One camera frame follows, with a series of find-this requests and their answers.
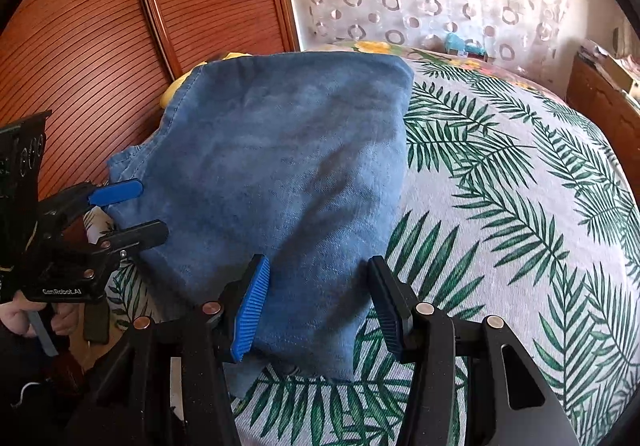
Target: wooden dresser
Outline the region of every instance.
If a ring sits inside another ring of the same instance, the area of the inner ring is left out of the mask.
[[[607,136],[640,204],[640,113],[580,55],[574,59],[566,102]]]

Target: white fabric with green leaves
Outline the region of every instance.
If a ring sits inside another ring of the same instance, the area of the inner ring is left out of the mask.
[[[595,445],[640,377],[640,216],[622,170],[600,130],[560,100],[419,55],[407,60],[415,70],[408,171],[386,259],[450,315],[503,317],[581,444]],[[123,264],[113,279],[121,325],[143,307],[157,311],[134,267]],[[457,365],[453,445],[465,427],[465,365]],[[412,366],[389,355],[374,311],[353,368],[352,383],[266,369],[232,403],[243,441],[394,444]]]

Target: yellow pillow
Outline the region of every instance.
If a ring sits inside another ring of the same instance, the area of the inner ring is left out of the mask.
[[[222,60],[230,60],[231,58],[237,58],[238,56],[251,56],[251,55],[246,54],[244,52],[230,52]],[[195,69],[196,67],[200,67],[200,65],[205,65],[206,63],[207,62],[200,62],[199,64],[194,65],[190,71],[180,76],[180,78],[176,78],[176,80],[169,87],[166,88],[166,91],[162,93],[162,96],[160,97],[160,107],[162,109],[166,109],[166,106],[169,105],[169,102],[171,101],[171,98],[174,97],[174,94],[178,90],[178,87],[182,85],[182,83],[191,74],[193,69]]]

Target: copper rivet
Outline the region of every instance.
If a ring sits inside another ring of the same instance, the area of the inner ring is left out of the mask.
[[[213,316],[214,314],[218,314],[221,309],[222,309],[222,305],[220,305],[217,301],[208,301],[202,306],[202,312],[210,316]]]
[[[421,301],[418,305],[416,305],[415,310],[420,314],[424,314],[425,316],[429,316],[435,311],[433,305],[425,301]]]
[[[494,329],[501,329],[504,327],[504,320],[499,316],[490,316],[486,319],[486,322],[489,324],[489,327],[493,327]]]
[[[151,325],[151,318],[148,316],[138,316],[135,320],[133,320],[133,327],[138,330],[146,329]]]

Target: hand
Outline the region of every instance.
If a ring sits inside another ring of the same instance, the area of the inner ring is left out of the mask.
[[[21,291],[15,293],[13,301],[0,305],[0,321],[11,332],[28,338],[36,333],[29,323],[25,311],[41,311],[46,303],[27,300]],[[56,315],[51,319],[51,329],[58,336],[67,336],[78,327],[79,305],[77,303],[55,303]]]

